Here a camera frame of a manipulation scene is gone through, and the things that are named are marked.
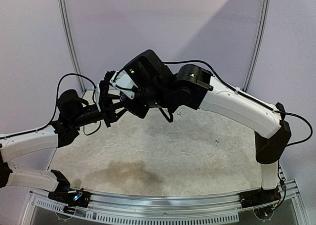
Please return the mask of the blue earbud charging case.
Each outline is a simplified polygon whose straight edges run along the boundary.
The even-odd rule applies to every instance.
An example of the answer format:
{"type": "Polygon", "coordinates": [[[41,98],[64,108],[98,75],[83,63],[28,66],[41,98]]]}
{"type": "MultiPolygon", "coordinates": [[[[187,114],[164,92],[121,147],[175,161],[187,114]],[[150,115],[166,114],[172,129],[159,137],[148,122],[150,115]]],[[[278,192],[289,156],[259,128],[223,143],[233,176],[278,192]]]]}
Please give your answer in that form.
{"type": "Polygon", "coordinates": [[[126,102],[127,100],[129,100],[128,96],[124,94],[122,91],[119,92],[119,95],[120,95],[121,102],[126,102]]]}

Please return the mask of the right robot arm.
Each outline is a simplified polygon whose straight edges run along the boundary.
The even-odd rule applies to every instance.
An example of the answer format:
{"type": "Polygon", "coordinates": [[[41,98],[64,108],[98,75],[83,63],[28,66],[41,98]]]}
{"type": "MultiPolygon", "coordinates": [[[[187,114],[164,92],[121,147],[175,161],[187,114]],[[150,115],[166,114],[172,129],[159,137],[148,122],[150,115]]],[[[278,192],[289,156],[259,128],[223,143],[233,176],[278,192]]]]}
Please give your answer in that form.
{"type": "Polygon", "coordinates": [[[261,170],[261,188],[255,199],[266,203],[274,196],[278,161],[291,137],[282,104],[256,99],[225,83],[213,70],[197,66],[194,60],[184,61],[173,73],[150,49],[128,62],[115,83],[127,97],[126,108],[140,118],[150,108],[166,108],[173,113],[184,105],[225,116],[252,129],[261,170]]]}

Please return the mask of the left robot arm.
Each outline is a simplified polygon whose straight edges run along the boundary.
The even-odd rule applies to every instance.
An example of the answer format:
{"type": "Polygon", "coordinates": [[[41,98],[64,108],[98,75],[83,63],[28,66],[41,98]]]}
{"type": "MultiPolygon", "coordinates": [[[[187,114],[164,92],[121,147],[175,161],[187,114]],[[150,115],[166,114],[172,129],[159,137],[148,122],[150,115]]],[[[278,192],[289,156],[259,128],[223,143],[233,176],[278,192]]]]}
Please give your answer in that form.
{"type": "Polygon", "coordinates": [[[33,152],[70,145],[81,127],[104,121],[107,127],[127,111],[121,96],[110,93],[97,95],[97,102],[89,104],[75,90],[67,90],[56,101],[58,120],[43,128],[0,137],[0,185],[42,189],[54,194],[62,202],[70,202],[73,191],[65,176],[56,170],[43,171],[24,168],[13,159],[33,152]]]}

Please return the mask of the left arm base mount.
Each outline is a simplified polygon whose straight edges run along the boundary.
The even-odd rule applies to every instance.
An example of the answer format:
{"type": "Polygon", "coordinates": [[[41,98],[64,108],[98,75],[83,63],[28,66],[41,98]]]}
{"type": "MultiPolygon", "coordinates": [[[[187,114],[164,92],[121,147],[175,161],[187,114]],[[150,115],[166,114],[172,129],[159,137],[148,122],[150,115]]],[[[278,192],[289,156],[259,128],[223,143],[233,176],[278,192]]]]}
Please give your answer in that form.
{"type": "Polygon", "coordinates": [[[57,202],[67,204],[69,207],[87,208],[90,202],[91,193],[83,188],[74,189],[69,186],[57,188],[54,192],[49,192],[48,198],[57,202]]]}

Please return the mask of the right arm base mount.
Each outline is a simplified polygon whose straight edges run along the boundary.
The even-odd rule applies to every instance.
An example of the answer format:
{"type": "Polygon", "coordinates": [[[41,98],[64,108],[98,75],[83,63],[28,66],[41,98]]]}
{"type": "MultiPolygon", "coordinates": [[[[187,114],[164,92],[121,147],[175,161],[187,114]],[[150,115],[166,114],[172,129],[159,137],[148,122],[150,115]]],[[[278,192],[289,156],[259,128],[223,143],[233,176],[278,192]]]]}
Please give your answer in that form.
{"type": "Polygon", "coordinates": [[[282,201],[283,197],[279,191],[279,188],[265,190],[263,188],[248,190],[240,192],[239,200],[241,207],[250,208],[254,206],[264,205],[275,201],[282,201]]]}

